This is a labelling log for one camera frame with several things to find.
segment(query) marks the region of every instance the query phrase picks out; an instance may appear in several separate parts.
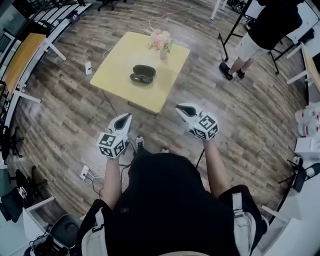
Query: flower vase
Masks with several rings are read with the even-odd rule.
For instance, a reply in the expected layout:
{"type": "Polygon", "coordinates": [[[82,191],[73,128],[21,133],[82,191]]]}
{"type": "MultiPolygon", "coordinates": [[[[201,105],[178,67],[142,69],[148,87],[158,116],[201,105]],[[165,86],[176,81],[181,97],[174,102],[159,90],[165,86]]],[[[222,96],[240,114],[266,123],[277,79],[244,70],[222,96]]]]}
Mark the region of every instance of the flower vase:
{"type": "Polygon", "coordinates": [[[165,50],[160,50],[160,60],[166,60],[167,59],[167,55],[168,55],[168,52],[165,51],[165,50]]]}

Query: person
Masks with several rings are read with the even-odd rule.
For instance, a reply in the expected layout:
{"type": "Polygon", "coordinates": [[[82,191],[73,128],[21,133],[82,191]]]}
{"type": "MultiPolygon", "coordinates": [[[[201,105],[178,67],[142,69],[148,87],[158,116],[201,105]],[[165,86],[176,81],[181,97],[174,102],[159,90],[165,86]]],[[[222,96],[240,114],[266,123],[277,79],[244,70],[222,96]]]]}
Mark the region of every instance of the person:
{"type": "Polygon", "coordinates": [[[243,79],[254,57],[271,51],[282,38],[298,29],[303,22],[297,5],[303,1],[258,0],[265,8],[236,47],[238,58],[231,68],[225,62],[219,65],[225,78],[232,80],[233,73],[236,72],[239,78],[243,79]]]}
{"type": "Polygon", "coordinates": [[[176,256],[191,255],[186,252],[193,256],[239,256],[234,237],[235,193],[241,193],[243,211],[254,218],[251,251],[256,247],[264,232],[262,216],[245,185],[231,187],[213,139],[203,141],[210,192],[187,158],[165,150],[151,154],[142,136],[135,144],[137,152],[123,193],[119,159],[107,160],[101,200],[94,201],[82,222],[77,255],[82,255],[82,239],[101,209],[108,256],[172,252],[176,256]]]}

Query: pink flower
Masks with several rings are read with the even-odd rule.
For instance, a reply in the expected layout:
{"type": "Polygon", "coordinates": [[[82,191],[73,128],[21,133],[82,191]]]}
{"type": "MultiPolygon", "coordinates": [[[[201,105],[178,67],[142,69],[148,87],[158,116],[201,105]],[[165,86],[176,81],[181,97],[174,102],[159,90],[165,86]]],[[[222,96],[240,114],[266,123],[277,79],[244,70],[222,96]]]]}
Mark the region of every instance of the pink flower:
{"type": "Polygon", "coordinates": [[[162,43],[167,43],[169,41],[169,38],[165,34],[158,34],[156,36],[156,39],[161,41],[162,43]]]}
{"type": "Polygon", "coordinates": [[[170,33],[168,31],[163,31],[162,34],[167,38],[170,38],[170,33]]]}
{"type": "Polygon", "coordinates": [[[163,50],[165,48],[165,44],[163,42],[159,42],[157,48],[158,50],[163,50]]]}
{"type": "Polygon", "coordinates": [[[156,35],[159,35],[159,34],[162,33],[162,30],[161,29],[155,29],[154,32],[155,32],[156,35]]]}
{"type": "Polygon", "coordinates": [[[152,40],[151,45],[152,45],[153,47],[158,48],[158,45],[159,45],[160,43],[161,43],[160,40],[154,39],[154,40],[152,40]]]}

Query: yellow table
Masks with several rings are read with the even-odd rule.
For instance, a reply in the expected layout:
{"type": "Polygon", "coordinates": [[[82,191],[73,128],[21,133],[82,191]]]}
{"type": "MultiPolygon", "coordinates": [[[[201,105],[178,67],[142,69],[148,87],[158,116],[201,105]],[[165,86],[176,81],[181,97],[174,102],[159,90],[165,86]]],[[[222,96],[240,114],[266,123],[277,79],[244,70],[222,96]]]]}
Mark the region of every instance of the yellow table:
{"type": "Polygon", "coordinates": [[[102,62],[90,83],[128,100],[153,114],[161,111],[190,50],[172,44],[166,60],[160,53],[149,49],[150,37],[127,32],[102,62]],[[153,82],[133,82],[130,74],[135,65],[147,65],[156,70],[153,82]]]}

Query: black shoe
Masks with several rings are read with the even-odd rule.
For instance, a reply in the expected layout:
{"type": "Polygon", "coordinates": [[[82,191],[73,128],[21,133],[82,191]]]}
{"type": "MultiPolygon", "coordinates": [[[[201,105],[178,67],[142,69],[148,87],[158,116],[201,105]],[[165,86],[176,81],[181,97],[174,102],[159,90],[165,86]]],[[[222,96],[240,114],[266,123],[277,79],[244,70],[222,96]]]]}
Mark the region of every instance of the black shoe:
{"type": "Polygon", "coordinates": [[[232,80],[233,76],[232,76],[232,74],[229,74],[230,68],[228,67],[228,65],[226,63],[222,62],[219,65],[219,69],[224,74],[226,79],[232,80]]]}
{"type": "Polygon", "coordinates": [[[241,68],[236,73],[238,74],[238,77],[240,79],[243,79],[245,77],[245,72],[242,72],[241,68]]]}

